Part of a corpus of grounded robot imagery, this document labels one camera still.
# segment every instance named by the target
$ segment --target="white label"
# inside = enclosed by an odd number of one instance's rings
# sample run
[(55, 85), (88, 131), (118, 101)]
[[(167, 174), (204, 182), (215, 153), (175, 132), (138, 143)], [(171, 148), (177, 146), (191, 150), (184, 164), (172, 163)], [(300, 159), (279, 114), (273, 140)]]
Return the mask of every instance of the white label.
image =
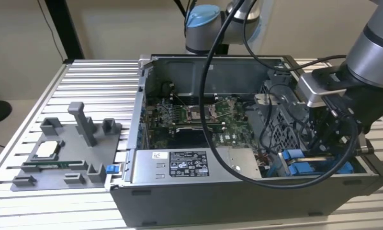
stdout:
[(152, 159), (168, 159), (168, 152), (153, 152)]

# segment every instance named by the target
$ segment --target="blue drive bracket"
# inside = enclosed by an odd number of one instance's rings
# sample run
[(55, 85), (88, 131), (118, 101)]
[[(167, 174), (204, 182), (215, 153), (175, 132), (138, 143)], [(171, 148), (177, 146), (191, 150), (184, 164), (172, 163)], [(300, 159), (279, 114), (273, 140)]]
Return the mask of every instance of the blue drive bracket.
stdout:
[[(283, 152), (284, 159), (287, 161), (297, 158), (305, 158), (304, 152), (301, 149), (288, 149)], [(295, 162), (289, 167), (289, 175), (288, 176), (299, 176), (299, 175), (320, 175), (324, 172), (316, 171), (316, 168), (309, 162)], [(338, 174), (352, 174), (353, 166), (350, 162), (346, 162), (342, 168), (337, 172)]]

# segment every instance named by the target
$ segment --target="label sticker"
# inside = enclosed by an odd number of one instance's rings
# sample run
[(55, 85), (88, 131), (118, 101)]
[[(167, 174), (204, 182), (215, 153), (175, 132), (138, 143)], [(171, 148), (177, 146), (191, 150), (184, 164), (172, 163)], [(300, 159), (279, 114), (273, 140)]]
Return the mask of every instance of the label sticker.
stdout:
[(168, 159), (168, 152), (153, 152), (152, 159)]
[(207, 151), (171, 152), (172, 177), (209, 176)]

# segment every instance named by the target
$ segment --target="slotted aluminum surface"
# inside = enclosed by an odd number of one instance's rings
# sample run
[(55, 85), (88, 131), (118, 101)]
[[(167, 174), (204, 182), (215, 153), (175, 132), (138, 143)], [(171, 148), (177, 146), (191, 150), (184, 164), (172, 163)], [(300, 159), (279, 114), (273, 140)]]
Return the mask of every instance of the slotted aluminum surface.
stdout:
[[(304, 64), (313, 59), (299, 59)], [(327, 67), (317, 64), (312, 71)], [(86, 112), (95, 121), (114, 117), (123, 123), (122, 140), (116, 162), (124, 162), (131, 114), (138, 90), (138, 61), (83, 60), (67, 65), (58, 73), (38, 105), (22, 124), (10, 145), (0, 155), (0, 228), (2, 229), (126, 229), (126, 222), (107, 189), (71, 189), (34, 192), (10, 190), (35, 142), (40, 137), (40, 121), (59, 117), (64, 124), (72, 123), (67, 112), (71, 101), (87, 103)], [(374, 123), (368, 137), (383, 161), (383, 118)], [(188, 229), (301, 229), (352, 230), (383, 229), (383, 187), (370, 196), (352, 199), (328, 217), (296, 218), (248, 223), (217, 224)]]

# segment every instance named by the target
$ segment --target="black pole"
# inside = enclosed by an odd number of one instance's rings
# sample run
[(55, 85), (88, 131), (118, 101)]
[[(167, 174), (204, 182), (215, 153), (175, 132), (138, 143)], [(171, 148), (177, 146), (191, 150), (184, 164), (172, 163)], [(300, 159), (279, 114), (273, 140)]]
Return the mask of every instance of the black pole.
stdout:
[(46, 0), (68, 59), (86, 59), (66, 0)]

